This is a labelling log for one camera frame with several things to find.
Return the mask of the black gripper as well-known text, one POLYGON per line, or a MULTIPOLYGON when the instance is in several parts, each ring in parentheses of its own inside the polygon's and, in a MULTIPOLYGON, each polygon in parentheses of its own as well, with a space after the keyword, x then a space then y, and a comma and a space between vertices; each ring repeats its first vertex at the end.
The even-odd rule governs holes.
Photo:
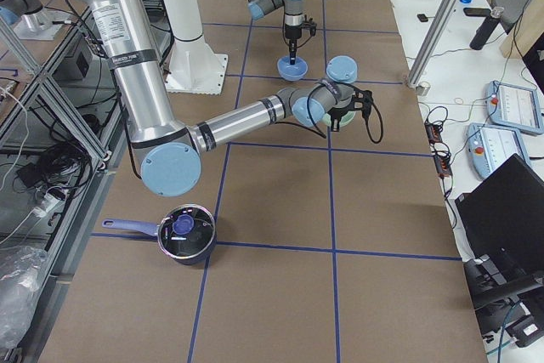
POLYGON ((371 115, 374 99, 371 90, 360 89, 352 84, 343 84, 349 88, 352 93, 349 96, 348 102, 344 105, 336 105, 328 111, 331 117, 331 131, 338 132, 340 130, 340 121, 349 112, 359 111, 363 119, 368 122, 371 115))
POLYGON ((314 37, 317 31, 317 24, 306 14, 284 14, 283 37, 288 41, 289 60, 296 61, 296 41, 299 40, 303 31, 308 31, 310 37, 314 37))

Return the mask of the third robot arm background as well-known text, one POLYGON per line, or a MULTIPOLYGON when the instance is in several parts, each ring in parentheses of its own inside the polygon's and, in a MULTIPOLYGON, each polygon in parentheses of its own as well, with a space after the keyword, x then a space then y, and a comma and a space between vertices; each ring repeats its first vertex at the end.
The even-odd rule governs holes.
POLYGON ((52 41, 72 23, 68 12, 48 10, 41 0, 1 0, 1 18, 23 40, 52 41))

